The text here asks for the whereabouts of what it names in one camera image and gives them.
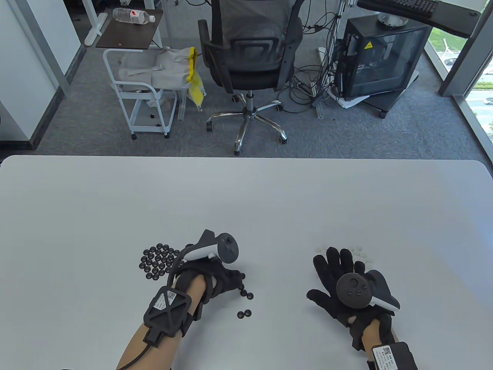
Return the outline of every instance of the gray carpet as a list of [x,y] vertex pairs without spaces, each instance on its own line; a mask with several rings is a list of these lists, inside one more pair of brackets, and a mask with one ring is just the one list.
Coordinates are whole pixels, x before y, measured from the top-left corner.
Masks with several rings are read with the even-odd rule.
[[[199,46],[196,20],[208,9],[197,9],[185,3],[173,7],[190,22],[173,19],[175,47]],[[296,54],[296,66],[317,62],[315,48],[319,37],[305,37]],[[115,93],[112,91],[102,60],[101,49],[89,48],[72,83],[72,96],[65,99],[53,118],[39,147],[27,154],[67,155],[137,155],[137,156],[232,156],[233,141],[240,118],[220,119],[214,132],[205,130],[205,119],[213,112],[238,110],[230,96],[216,86],[201,64],[199,72],[208,93],[203,112],[187,104],[184,122],[175,122],[171,138],[162,134],[140,133],[132,141]],[[400,99],[385,120],[376,110],[359,104],[345,110],[334,101],[323,106],[324,119],[318,120],[315,109],[301,114],[265,111],[265,116],[281,124],[288,134],[287,145],[278,143],[277,133],[260,122],[248,128],[242,155],[248,157],[302,158],[398,158],[398,159],[474,159],[492,171],[492,164],[471,132],[468,124],[448,98],[436,91],[440,80],[426,56],[418,67],[419,79]],[[272,90],[255,93],[257,104],[274,99]],[[302,110],[284,93],[280,98],[288,110]],[[6,156],[20,152],[0,153]]]

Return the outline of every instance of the road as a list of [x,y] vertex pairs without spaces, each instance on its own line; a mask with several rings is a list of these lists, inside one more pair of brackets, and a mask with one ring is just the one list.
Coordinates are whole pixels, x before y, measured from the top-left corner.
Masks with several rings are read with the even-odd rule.
[[493,134],[490,128],[490,124],[493,122],[493,106],[483,103],[486,98],[493,98],[493,91],[471,91],[466,101],[472,111],[476,113],[476,118],[478,118],[481,127],[487,134]]

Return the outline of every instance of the finger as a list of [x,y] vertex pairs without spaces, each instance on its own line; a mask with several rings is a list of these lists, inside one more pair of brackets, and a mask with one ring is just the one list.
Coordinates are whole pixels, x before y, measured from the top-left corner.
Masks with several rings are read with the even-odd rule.
[[352,254],[348,249],[341,249],[341,268],[345,274],[354,271]]
[[339,251],[334,247],[327,249],[327,262],[334,279],[338,280],[342,275],[344,275],[341,268],[341,256],[339,255]]
[[312,302],[315,302],[319,307],[322,307],[334,319],[337,318],[338,302],[335,299],[332,299],[327,294],[317,289],[310,290],[307,293],[307,298]]
[[354,272],[363,275],[365,273],[365,264],[361,261],[356,261],[354,263]]
[[315,267],[315,271],[317,272],[324,288],[332,294],[336,288],[336,280],[333,278],[325,258],[321,255],[316,255],[313,257],[313,266]]

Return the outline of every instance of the forearm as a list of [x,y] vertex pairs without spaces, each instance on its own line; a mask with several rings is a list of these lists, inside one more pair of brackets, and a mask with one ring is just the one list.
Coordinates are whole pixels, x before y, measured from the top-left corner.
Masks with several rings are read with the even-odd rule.
[[[206,282],[202,275],[197,276],[190,288],[187,290],[187,294],[192,298],[192,304],[188,312],[193,314],[197,305],[202,298],[206,290]],[[118,363],[117,369],[127,365],[135,357],[137,357],[145,348],[146,344],[143,342],[145,334],[148,328],[142,324],[130,340],[125,352]],[[167,370],[171,368],[173,359],[175,358],[176,350],[181,342],[181,333],[177,333],[175,337],[166,337],[159,344],[158,348],[151,347],[147,353],[129,369],[131,370]]]
[[[392,334],[394,336],[394,340],[397,342],[398,339],[394,333],[394,330],[392,330]],[[382,345],[382,341],[380,340],[380,321],[373,320],[371,322],[371,324],[363,332],[363,337],[361,337],[361,341],[363,342],[363,346],[365,347],[368,360],[374,361],[372,348]]]

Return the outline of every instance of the computer tower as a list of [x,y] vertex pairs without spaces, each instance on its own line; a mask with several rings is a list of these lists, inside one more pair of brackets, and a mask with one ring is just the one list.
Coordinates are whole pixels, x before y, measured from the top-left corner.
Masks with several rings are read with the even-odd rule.
[[410,19],[383,25],[377,15],[350,18],[337,54],[334,83],[346,100],[406,88],[431,26]]

